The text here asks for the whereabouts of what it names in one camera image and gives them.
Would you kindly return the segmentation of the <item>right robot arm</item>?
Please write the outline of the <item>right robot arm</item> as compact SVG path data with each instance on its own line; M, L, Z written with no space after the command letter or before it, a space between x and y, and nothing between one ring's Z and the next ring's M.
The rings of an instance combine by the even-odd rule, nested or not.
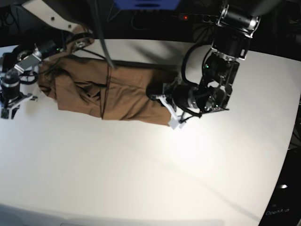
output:
M33 77L43 92L54 94L56 67L68 55L92 44L96 34L103 48L107 63L115 64L107 50L100 22L100 5L97 0L87 2L93 25L89 27L79 20L71 9L82 4L64 0L28 0L20 7L49 26L42 36L19 45L11 53L0 58L0 116L13 119L20 105L36 100L33 94L24 94L20 86L31 85L23 77Z

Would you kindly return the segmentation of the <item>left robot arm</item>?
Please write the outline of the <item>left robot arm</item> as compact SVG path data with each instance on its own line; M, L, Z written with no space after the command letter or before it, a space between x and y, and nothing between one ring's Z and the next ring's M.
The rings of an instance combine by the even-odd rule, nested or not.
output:
M181 77L148 87L147 97L165 106L179 123L187 119L183 115L177 116L177 108L198 118L207 113L226 111L239 68L238 60L245 60L261 16L279 3L278 0L251 0L235 5L223 1L212 45L202 61L200 82L186 78L186 66L193 51L204 45L203 41L194 44L185 54Z

